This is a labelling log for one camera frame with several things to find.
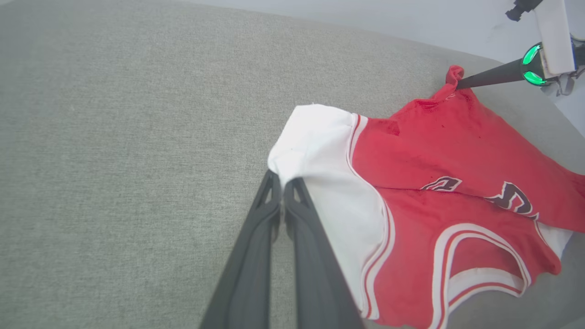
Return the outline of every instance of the white wall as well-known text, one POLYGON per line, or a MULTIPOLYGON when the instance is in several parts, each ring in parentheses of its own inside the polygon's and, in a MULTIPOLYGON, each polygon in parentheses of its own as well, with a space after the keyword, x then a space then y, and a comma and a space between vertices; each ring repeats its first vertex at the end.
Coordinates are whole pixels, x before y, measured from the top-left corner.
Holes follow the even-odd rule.
MULTIPOLYGON (((534 13, 520 22, 505 12, 513 0, 186 0, 275 13, 385 33, 489 57, 518 59, 540 41, 534 13)), ((573 33, 585 38, 585 0, 565 0, 573 33)), ((585 75, 570 97, 551 100, 585 136, 585 75)))

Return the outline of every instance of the robotic arm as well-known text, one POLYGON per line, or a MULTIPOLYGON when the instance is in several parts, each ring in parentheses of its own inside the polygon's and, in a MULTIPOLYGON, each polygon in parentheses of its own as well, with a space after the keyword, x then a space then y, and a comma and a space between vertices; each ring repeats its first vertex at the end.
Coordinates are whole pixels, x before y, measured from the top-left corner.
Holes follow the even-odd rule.
POLYGON ((585 42, 569 32, 565 0, 516 0, 506 12, 519 21, 524 12, 534 11, 542 42, 532 46, 523 58, 462 79, 457 89, 526 80, 544 86, 559 84, 559 93, 569 95, 574 79, 585 70, 585 42))

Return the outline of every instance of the gray fabric surface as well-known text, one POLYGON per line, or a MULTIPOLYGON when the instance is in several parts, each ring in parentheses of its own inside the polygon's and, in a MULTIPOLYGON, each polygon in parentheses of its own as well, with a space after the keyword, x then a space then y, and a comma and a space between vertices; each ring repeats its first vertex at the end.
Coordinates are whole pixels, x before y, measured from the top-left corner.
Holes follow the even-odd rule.
MULTIPOLYGON (((295 105, 389 116, 450 64, 492 60, 280 16, 157 0, 0 6, 0 328, 192 328, 295 105)), ((478 88, 567 168, 585 143, 537 88, 478 88)), ((525 297, 482 293, 450 328, 556 328, 585 310, 585 239, 525 297)), ((293 328, 293 251, 271 324, 293 328)))

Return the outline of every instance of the red fabric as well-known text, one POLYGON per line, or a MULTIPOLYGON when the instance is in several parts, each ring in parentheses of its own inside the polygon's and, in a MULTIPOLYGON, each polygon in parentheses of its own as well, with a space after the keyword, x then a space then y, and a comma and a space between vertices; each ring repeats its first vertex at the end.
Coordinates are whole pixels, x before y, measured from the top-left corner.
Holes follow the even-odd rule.
POLYGON ((462 75, 451 67, 431 99, 412 101, 389 119, 369 119, 356 142, 352 166, 381 194, 395 225, 394 246, 374 282, 380 324, 441 328, 449 305, 467 292, 505 286, 481 282, 445 303, 443 289, 432 293, 435 269, 447 277, 501 269, 531 283, 542 272, 559 273, 560 260, 534 220, 585 232, 585 176, 543 155, 471 90, 456 91, 462 75), (458 231, 441 247, 439 237, 464 224, 476 228, 458 231), (492 238, 480 238, 486 231, 509 244, 526 270, 492 238), (473 238, 457 245, 452 265, 438 262, 436 252, 447 255, 463 234, 473 238), (433 298, 440 300, 435 307, 433 298))
MULTIPOLYGON (((534 223, 517 214, 494 208, 480 198, 458 193, 396 189, 378 191, 391 210, 396 232, 392 252, 374 282, 380 313, 376 322, 379 324, 429 328, 434 311, 441 314, 442 321, 433 328, 441 328, 443 322, 446 324, 448 312, 445 309, 450 303, 442 303, 440 298, 441 308, 435 310, 432 305, 433 269, 445 265, 444 262, 436 262, 434 253, 440 234, 456 224, 479 224, 502 237, 521 257, 532 283, 540 273, 560 272, 560 260, 538 236, 534 223)), ((450 241, 468 232, 477 231, 460 231, 450 241)), ((440 252, 445 254, 448 246, 440 252)), ((449 277, 473 268, 496 268, 522 277, 517 261, 508 251, 482 239, 466 238, 455 249, 449 277)), ((484 286, 500 284, 482 282, 463 293, 484 286)))
POLYGON ((510 195, 517 189, 530 203, 516 195, 510 210, 585 232, 585 176, 543 155, 470 89, 456 91, 462 74, 453 66, 430 100, 414 100, 389 119, 370 119, 353 156, 357 172, 391 189, 419 190, 448 176, 461 180, 455 192, 484 198, 498 198, 508 182, 515 186, 508 186, 510 195))

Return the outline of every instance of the green led light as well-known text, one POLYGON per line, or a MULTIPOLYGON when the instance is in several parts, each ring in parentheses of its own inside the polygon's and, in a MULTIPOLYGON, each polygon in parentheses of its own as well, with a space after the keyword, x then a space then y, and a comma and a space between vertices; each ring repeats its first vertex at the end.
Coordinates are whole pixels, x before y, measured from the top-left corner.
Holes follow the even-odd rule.
POLYGON ((532 62, 532 60, 534 59, 534 56, 536 56, 536 54, 538 53, 538 50, 540 48, 541 48, 541 46, 539 44, 530 48, 530 50, 524 56, 524 59, 522 59, 522 65, 527 65, 528 63, 532 62))
POLYGON ((546 83, 545 80, 543 80, 536 73, 531 71, 524 73, 524 79, 526 79, 526 81, 530 82, 531 84, 535 85, 542 85, 546 83))

